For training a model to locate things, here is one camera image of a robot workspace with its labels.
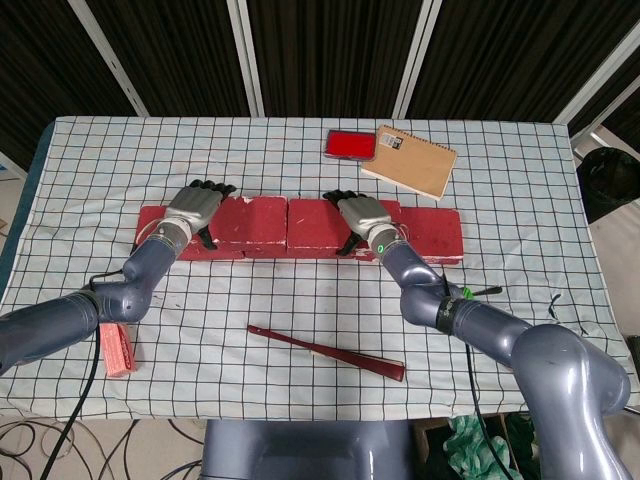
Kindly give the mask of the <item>red ink pad case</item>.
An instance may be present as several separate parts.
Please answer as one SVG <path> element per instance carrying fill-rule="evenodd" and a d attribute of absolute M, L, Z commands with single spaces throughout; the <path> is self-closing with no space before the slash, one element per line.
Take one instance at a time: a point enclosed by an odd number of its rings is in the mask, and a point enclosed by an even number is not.
<path fill-rule="evenodd" d="M 330 130 L 327 135 L 325 155 L 354 161 L 371 161 L 375 157 L 375 147 L 374 133 Z"/>

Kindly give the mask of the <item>white partition frame post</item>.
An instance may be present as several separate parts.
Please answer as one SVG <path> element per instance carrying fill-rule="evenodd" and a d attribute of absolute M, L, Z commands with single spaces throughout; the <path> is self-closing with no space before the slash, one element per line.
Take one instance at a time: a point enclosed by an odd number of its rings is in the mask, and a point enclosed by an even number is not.
<path fill-rule="evenodd" d="M 624 38 L 600 63 L 588 80 L 556 116 L 553 123 L 568 125 L 639 47 L 640 20 L 635 23 Z"/>
<path fill-rule="evenodd" d="M 420 75 L 443 0 L 422 0 L 396 95 L 392 119 L 404 119 Z"/>
<path fill-rule="evenodd" d="M 146 105 L 134 87 L 86 0 L 67 1 L 135 113 L 140 117 L 147 117 L 149 111 Z"/>
<path fill-rule="evenodd" d="M 264 102 L 247 0 L 227 0 L 227 8 L 250 115 L 256 118 L 264 117 Z"/>

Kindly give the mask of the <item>pink cardboard box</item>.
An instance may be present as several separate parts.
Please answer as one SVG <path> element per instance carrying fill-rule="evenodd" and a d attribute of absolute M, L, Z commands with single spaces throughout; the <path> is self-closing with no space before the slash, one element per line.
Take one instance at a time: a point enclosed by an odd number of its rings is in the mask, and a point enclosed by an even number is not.
<path fill-rule="evenodd" d="M 102 323 L 99 331 L 106 376 L 119 378 L 135 372 L 129 327 L 120 323 Z"/>

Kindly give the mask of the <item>black trash bag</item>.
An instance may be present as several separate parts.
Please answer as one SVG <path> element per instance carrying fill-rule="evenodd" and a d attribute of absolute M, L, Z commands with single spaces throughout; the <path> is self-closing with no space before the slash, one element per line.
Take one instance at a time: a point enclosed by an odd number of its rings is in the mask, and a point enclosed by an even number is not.
<path fill-rule="evenodd" d="M 597 148 L 576 172 L 589 224 L 640 199 L 640 161 L 623 150 Z"/>

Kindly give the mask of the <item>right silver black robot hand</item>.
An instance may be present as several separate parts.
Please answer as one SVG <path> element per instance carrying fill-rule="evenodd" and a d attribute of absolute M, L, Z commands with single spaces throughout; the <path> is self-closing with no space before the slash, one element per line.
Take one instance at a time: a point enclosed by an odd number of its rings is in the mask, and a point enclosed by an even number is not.
<path fill-rule="evenodd" d="M 344 246 L 336 251 L 338 256 L 349 256 L 360 243 L 370 243 L 379 235 L 397 237 L 390 213 L 376 198 L 351 190 L 332 190 L 323 198 L 339 211 L 351 230 Z"/>

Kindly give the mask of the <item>brown cardboard box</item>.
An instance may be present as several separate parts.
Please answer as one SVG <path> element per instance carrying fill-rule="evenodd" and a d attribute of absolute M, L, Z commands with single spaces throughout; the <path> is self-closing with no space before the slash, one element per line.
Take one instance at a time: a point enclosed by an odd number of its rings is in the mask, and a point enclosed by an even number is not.
<path fill-rule="evenodd" d="M 500 436 L 510 450 L 510 465 L 520 474 L 514 455 L 507 424 L 503 414 L 484 415 L 488 433 Z M 415 446 L 415 478 L 419 480 L 462 480 L 460 475 L 448 464 L 448 457 L 443 449 L 444 441 L 453 435 L 449 426 L 449 418 L 435 417 L 413 420 L 411 422 Z"/>

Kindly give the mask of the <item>blue-grey robot torso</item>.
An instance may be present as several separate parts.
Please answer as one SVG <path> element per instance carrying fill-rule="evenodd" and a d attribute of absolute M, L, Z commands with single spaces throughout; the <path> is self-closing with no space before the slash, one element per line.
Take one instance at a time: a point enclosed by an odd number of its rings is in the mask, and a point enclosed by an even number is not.
<path fill-rule="evenodd" d="M 209 420 L 199 480 L 413 480 L 407 421 Z"/>

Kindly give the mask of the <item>brown spiral notebook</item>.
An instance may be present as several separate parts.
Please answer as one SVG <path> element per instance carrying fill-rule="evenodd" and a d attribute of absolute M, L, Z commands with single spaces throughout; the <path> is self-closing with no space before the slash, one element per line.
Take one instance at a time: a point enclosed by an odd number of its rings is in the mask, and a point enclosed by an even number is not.
<path fill-rule="evenodd" d="M 361 170 L 372 177 L 440 201 L 454 164 L 455 150 L 391 126 L 382 125 L 376 135 L 372 161 Z"/>

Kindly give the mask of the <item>green white crumpled cloth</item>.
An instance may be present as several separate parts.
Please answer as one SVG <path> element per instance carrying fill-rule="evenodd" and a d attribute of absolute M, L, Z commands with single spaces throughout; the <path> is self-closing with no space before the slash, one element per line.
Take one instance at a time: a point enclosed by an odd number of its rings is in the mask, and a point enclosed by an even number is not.
<path fill-rule="evenodd" d="M 491 453 L 493 448 L 510 475 L 507 442 L 500 436 L 485 439 L 476 416 L 459 416 L 448 420 L 453 434 L 443 443 L 448 465 L 461 480 L 509 480 Z"/>

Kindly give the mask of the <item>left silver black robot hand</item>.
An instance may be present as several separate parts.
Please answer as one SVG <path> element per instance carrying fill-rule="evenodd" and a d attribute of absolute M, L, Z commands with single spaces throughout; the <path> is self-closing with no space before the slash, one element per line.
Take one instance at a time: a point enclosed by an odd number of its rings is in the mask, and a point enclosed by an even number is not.
<path fill-rule="evenodd" d="M 196 179 L 183 187 L 166 207 L 161 226 L 172 225 L 179 228 L 190 242 L 197 235 L 207 250 L 216 250 L 209 225 L 220 205 L 236 191 L 231 184 L 215 183 L 211 180 Z"/>

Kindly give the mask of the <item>white black checked tablecloth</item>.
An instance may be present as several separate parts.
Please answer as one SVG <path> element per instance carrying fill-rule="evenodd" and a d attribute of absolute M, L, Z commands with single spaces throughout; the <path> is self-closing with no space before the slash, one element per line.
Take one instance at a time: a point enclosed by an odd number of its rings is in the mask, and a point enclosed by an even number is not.
<path fill-rule="evenodd" d="M 25 205 L 3 253 L 0 313 L 71 293 L 119 269 L 140 209 L 196 178 L 247 197 L 318 198 L 335 188 L 428 207 L 324 154 L 335 119 L 61 117 L 42 133 Z M 563 125 L 405 120 L 456 151 L 441 206 L 458 211 L 462 262 L 448 279 L 499 285 L 491 304 L 588 339 L 635 375 L 617 328 Z M 405 322 L 375 262 L 176 262 L 131 329 L 136 371 L 110 379 L 86 340 L 0 376 L 0 416 L 382 420 L 516 411 L 513 375 L 461 341 Z M 402 362 L 402 382 L 247 331 Z"/>

